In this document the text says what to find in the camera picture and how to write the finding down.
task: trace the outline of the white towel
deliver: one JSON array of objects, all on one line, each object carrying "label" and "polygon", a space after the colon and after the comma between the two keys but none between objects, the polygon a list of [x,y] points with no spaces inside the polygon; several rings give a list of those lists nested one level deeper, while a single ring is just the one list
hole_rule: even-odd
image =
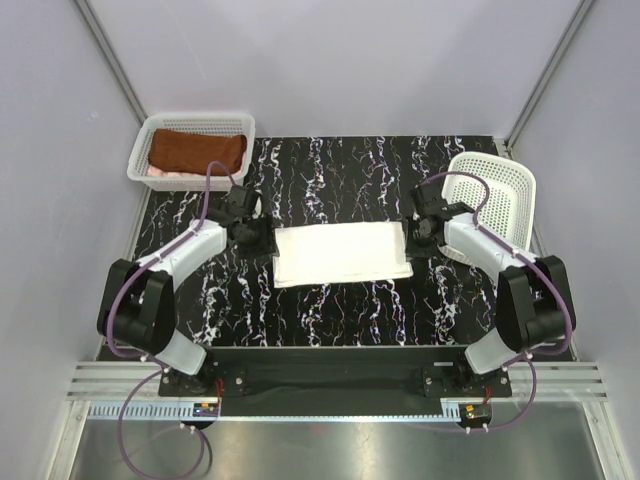
[{"label": "white towel", "polygon": [[413,275],[398,222],[340,223],[276,229],[276,288]]}]

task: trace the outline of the black marble table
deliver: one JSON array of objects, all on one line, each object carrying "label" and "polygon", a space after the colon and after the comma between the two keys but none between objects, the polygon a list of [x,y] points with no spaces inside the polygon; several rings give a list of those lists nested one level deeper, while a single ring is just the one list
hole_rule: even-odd
[{"label": "black marble table", "polygon": [[[412,211],[409,190],[465,150],[497,153],[491,137],[258,139],[245,184],[270,200],[278,227],[397,221]],[[201,202],[152,192],[136,257],[184,231]],[[230,250],[178,290],[178,328],[212,346],[398,346],[466,344],[491,327],[483,272],[441,255],[412,266],[409,279],[275,289],[271,262]]]}]

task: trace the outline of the brown towel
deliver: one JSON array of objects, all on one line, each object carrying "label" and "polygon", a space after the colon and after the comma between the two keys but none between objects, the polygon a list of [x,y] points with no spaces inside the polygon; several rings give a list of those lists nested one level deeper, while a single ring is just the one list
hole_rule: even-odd
[{"label": "brown towel", "polygon": [[[242,154],[246,148],[247,137],[244,135],[213,137],[159,129],[153,134],[149,163],[165,172],[205,175],[209,163],[217,160],[230,173],[236,173],[242,166]],[[226,175],[217,166],[211,174]]]}]

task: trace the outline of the white plastic basket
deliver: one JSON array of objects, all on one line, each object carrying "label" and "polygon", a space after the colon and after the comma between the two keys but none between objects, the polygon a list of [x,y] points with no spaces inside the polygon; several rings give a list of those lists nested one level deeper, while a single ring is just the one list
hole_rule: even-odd
[{"label": "white plastic basket", "polygon": [[[480,212],[480,222],[519,248],[529,250],[536,179],[528,168],[495,155],[464,152],[451,160],[449,171],[473,173],[486,180],[491,195]],[[484,188],[472,178],[449,175],[445,177],[442,197],[449,203],[464,202],[476,208],[484,198]],[[453,260],[472,265],[455,248],[445,245],[440,251]]]},{"label": "white plastic basket", "polygon": [[[157,191],[202,191],[205,189],[205,177],[150,177],[149,149],[153,134],[158,128],[166,128],[175,132],[198,133],[201,135],[221,135],[247,137],[247,151],[240,170],[233,174],[238,185],[244,183],[253,153],[253,142],[256,136],[256,122],[251,115],[243,113],[162,113],[145,120],[129,157],[127,175],[131,180],[143,182]],[[211,177],[212,191],[228,191],[231,181],[226,176]]]}]

